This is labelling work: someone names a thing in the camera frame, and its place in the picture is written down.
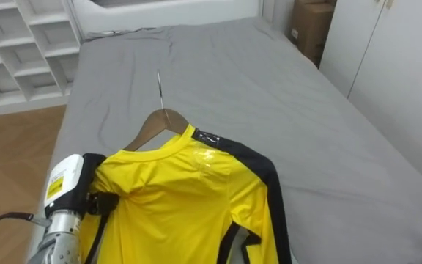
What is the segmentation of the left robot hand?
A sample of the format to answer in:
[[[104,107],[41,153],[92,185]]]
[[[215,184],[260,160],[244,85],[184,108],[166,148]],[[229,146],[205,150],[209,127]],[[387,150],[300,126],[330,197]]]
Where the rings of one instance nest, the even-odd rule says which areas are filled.
[[[118,195],[90,189],[97,168],[105,160],[104,155],[96,153],[72,154],[55,165],[45,190],[45,215],[68,210],[83,218],[86,214],[104,216],[115,210]]]

